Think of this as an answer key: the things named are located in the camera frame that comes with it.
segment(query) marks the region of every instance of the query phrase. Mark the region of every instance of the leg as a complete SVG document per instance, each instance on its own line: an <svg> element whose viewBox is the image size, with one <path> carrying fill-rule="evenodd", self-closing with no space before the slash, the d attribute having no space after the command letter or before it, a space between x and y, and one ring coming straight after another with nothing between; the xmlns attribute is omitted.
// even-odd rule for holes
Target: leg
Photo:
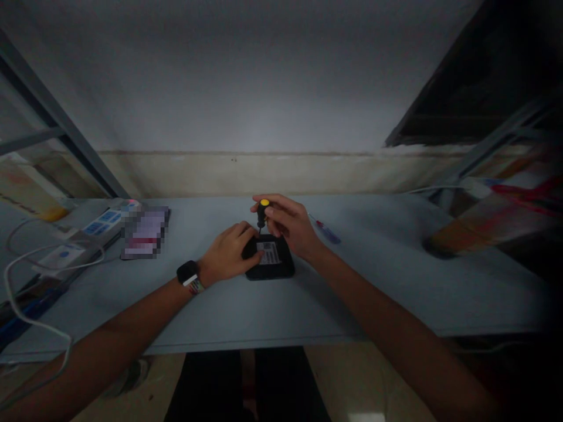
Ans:
<svg viewBox="0 0 563 422"><path fill-rule="evenodd" d="M246 421L240 352L187 353L165 422Z"/></svg>
<svg viewBox="0 0 563 422"><path fill-rule="evenodd" d="M260 422L330 422L302 347L256 350Z"/></svg>

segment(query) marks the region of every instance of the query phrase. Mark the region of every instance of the white cable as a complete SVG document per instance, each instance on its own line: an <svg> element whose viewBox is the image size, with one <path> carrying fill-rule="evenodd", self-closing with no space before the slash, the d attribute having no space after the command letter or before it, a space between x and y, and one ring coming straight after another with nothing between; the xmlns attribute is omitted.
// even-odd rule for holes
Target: white cable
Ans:
<svg viewBox="0 0 563 422"><path fill-rule="evenodd" d="M425 188L409 190L408 192L403 192L403 193L417 193L417 192L424 192L425 190L437 190L437 189L464 189L465 190L465 188L462 186L446 185L446 186L427 186Z"/></svg>
<svg viewBox="0 0 563 422"><path fill-rule="evenodd" d="M72 243L84 243L84 240L79 240L76 242L72 242ZM17 264L20 261L25 260L25 258L27 258L30 255L33 255L37 252L40 252L42 250L46 250L46 249L52 249L54 247L59 247L60 244L53 244L53 245L49 245L49 246L43 246L41 248L37 248L32 250L31 252L27 252L23 255L21 255L20 257L14 259L14 261L10 262L6 268L4 269L4 287L6 288L6 294L8 296L8 301L10 302L10 306L12 307L13 313L19 318L21 319L23 322L27 322L28 324L31 325L35 325L41 328L45 328L48 331L51 331L52 333L55 333L56 335L64 338L65 340L67 340L67 347L66 347L66 351L65 351L65 356L63 358L63 363L61 364L59 370L57 371L57 373L55 375L53 375L52 377L41 381L40 383L38 383L37 385L28 388L24 391L22 391L21 393L11 397L9 400L5 400L2 403L0 403L0 411L3 411L5 409L7 409L8 407L11 407L11 405L13 405L14 403L16 403L18 400L24 398L25 396L28 396L29 394L37 391L38 389L40 389L41 387L47 385L48 383L50 383L51 381L55 380L56 378L58 378L63 371L66 369L66 366L68 365L69 362L69 357L70 357L70 351L72 349L72 345L73 345L73 338L70 334L65 333L64 331L59 330L58 328L49 325L49 324L45 324L44 322L40 322L37 321L35 319L30 319L28 318L20 309L13 291L12 291L12 286L11 286L11 271L12 271L12 267ZM77 270L78 268L84 268L84 267L90 267L92 265L98 264L100 262L102 262L105 258L106 258L106 251L104 251L104 248L102 246L96 245L101 252L101 257L97 260L94 261L92 263L87 263L87 264L82 264L79 266L73 266L73 267L67 267L65 268L65 270Z"/></svg>
<svg viewBox="0 0 563 422"><path fill-rule="evenodd" d="M46 221L39 220L39 219L29 219L29 220L25 220L25 221L19 223L19 224L10 232L10 234L9 234L8 237L6 238L5 246L6 246L6 249L7 249L9 252L11 252L12 254L14 254L14 255L16 255L16 256L18 256L18 257L21 257L22 255L24 255L24 254L22 254L21 252L16 251L16 250L12 247L12 239L14 238L14 236L16 235L16 233L17 233L22 227L24 227L26 224L29 224L29 223L32 223L32 222L47 223ZM56 224L54 224L54 223L48 223L48 224L51 225L51 226L54 226L54 227L58 227L58 225L56 225ZM91 244L94 244L96 247L100 248L100 245L99 245L98 243L96 243L93 239L92 239L92 240L73 240L73 241L61 242L60 245L62 246L62 245L65 245L65 244L67 244L67 243L91 243ZM97 261L95 261L95 262L89 263L89 266L98 265L98 264L101 264L101 263L107 264L107 263L112 262L112 261L115 261L116 259L119 259L119 258L120 258L120 257L118 256L118 257L116 257L116 258L112 258L112 259L109 259L109 260L97 260ZM34 261L34 260L32 260L32 259L29 259L29 258L25 258L25 260L26 260L27 262L33 264L34 266L37 266L37 267L39 267L39 268L43 268L44 270L61 270L61 269L62 269L62 268L48 267L48 266L46 266L46 265L43 265L43 264L41 264L41 263L38 263L37 261ZM37 286L39 286L39 285L40 285L41 283L43 283L45 280L48 280L48 278L45 277L45 278L43 278L43 279L40 279L38 282L36 282L34 285L28 287L27 289L18 291L18 292L16 293L16 296L19 297L19 296L21 296L21 295L23 295L23 294L26 294L27 292L29 292L29 291L33 290L34 288L36 288Z"/></svg>
<svg viewBox="0 0 563 422"><path fill-rule="evenodd" d="M490 349L451 349L451 351L458 355L469 354L469 353L496 353L509 346L528 345L528 344L529 344L528 342L524 342L524 341L512 341L512 342L501 343Z"/></svg>

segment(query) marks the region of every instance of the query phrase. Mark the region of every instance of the white wall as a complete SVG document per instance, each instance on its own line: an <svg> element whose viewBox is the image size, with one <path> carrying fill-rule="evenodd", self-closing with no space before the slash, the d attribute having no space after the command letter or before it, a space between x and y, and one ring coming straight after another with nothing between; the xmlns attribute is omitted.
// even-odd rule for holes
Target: white wall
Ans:
<svg viewBox="0 0 563 422"><path fill-rule="evenodd" d="M8 35L37 28L96 149L373 153L480 1L15 3Z"/></svg>

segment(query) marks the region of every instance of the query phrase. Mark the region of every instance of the black device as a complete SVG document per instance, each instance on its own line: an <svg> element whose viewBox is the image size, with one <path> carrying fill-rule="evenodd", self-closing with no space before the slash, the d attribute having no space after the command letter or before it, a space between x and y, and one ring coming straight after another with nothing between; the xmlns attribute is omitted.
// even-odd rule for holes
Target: black device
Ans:
<svg viewBox="0 0 563 422"><path fill-rule="evenodd" d="M248 259L257 251L263 250L264 255L260 264L246 272L249 280L274 280L275 278L290 278L295 274L295 265L291 251L283 237L261 234L257 239L253 237L242 251L242 257Z"/></svg>

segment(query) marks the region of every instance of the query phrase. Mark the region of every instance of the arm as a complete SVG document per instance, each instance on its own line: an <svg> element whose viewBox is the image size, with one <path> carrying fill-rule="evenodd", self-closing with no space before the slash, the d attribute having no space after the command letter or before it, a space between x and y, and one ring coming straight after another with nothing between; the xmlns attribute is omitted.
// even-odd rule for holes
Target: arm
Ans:
<svg viewBox="0 0 563 422"><path fill-rule="evenodd" d="M284 236L291 250L327 280L437 420L485 421L496 416L496 405L485 388L427 326L318 239L303 205L281 195L253 199L263 198L274 203L266 209L270 233Z"/></svg>
<svg viewBox="0 0 563 422"><path fill-rule="evenodd" d="M247 222L221 233L198 261L204 287L257 265L260 254L248 260L241 258L246 243L257 235ZM72 419L141 356L191 298L189 289L173 278L75 344L66 370L53 382L16 402L1 415L1 420ZM62 359L61 355L51 361L15 393L51 377Z"/></svg>

